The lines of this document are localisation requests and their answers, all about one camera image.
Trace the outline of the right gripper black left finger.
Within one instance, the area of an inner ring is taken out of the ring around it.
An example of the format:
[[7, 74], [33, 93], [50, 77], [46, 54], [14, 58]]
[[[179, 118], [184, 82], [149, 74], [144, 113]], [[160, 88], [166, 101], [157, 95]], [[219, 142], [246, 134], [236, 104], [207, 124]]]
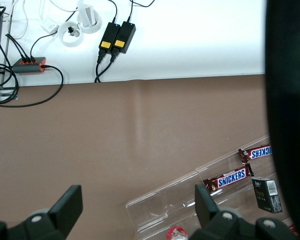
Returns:
[[11, 228], [0, 221], [0, 240], [65, 240], [82, 212], [82, 186], [72, 185], [51, 208], [37, 210]]

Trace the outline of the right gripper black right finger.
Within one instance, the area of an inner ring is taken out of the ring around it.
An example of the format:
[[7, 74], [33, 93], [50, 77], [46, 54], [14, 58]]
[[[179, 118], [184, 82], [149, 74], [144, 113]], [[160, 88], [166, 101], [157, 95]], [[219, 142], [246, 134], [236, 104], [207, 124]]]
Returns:
[[195, 186], [195, 212], [201, 228], [190, 240], [297, 240], [298, 237], [276, 218], [259, 218], [251, 224], [231, 210], [220, 210], [208, 189]]

